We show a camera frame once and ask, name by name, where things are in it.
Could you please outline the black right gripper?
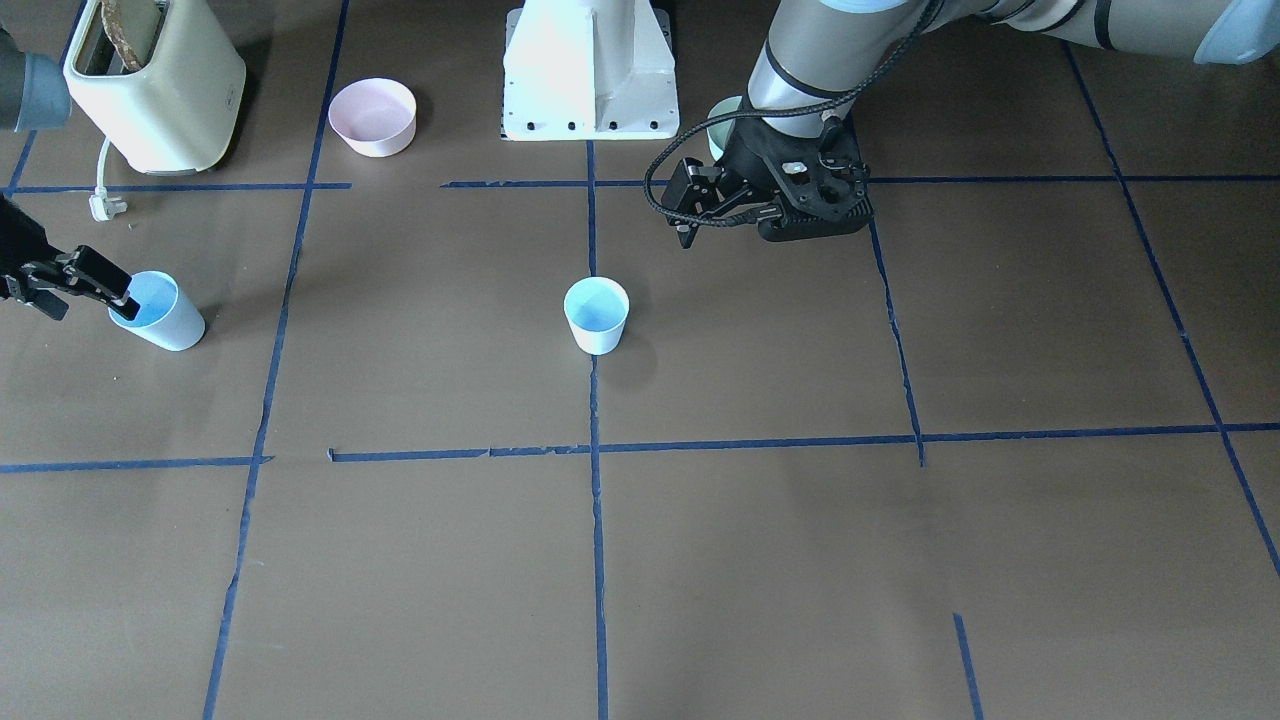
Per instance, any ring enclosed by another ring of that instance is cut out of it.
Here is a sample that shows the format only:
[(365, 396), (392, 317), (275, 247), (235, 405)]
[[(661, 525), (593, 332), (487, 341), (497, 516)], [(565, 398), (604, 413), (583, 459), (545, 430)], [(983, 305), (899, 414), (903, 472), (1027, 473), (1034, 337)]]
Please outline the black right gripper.
[(90, 246), (67, 252), (50, 245), (45, 228), (1, 196), (1, 300), (13, 299), (60, 322), (68, 304), (51, 290), (93, 299), (127, 322), (140, 313), (131, 297), (133, 275)]

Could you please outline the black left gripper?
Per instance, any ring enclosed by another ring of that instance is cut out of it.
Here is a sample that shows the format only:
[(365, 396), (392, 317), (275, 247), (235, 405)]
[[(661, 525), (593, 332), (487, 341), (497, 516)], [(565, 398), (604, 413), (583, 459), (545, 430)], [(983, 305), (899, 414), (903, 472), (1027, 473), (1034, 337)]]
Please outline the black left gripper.
[(662, 206), (689, 217), (716, 208), (722, 218), (748, 206), (748, 222), (769, 242), (851, 234), (874, 218), (869, 168), (837, 117), (823, 119), (817, 137), (782, 133), (764, 118), (740, 118), (716, 164), (682, 159)]

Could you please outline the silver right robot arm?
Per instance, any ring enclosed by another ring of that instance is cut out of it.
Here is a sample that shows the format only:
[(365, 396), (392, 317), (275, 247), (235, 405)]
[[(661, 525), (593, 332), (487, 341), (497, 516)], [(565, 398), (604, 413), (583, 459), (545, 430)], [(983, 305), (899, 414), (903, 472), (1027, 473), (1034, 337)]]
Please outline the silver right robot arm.
[[(4, 129), (51, 129), (70, 115), (70, 94), (50, 56), (26, 53), (1, 31), (1, 120)], [(87, 245), (69, 252), (50, 245), (45, 228), (12, 200), (1, 199), (1, 297), (61, 320), (68, 304), (56, 292), (86, 296), (133, 320), (140, 304), (131, 274)]]

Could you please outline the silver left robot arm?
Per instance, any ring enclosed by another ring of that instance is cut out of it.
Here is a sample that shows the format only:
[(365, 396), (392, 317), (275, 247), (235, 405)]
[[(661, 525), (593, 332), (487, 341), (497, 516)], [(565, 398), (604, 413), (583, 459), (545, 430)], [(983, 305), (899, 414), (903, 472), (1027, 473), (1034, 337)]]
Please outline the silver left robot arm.
[(1275, 1), (782, 1), (712, 164), (684, 159), (662, 195), (643, 192), (689, 249), (704, 228), (754, 225), (769, 242), (851, 234), (870, 224), (870, 172), (849, 128), (856, 100), (932, 29), (960, 19), (1082, 46), (1243, 65), (1277, 46)]

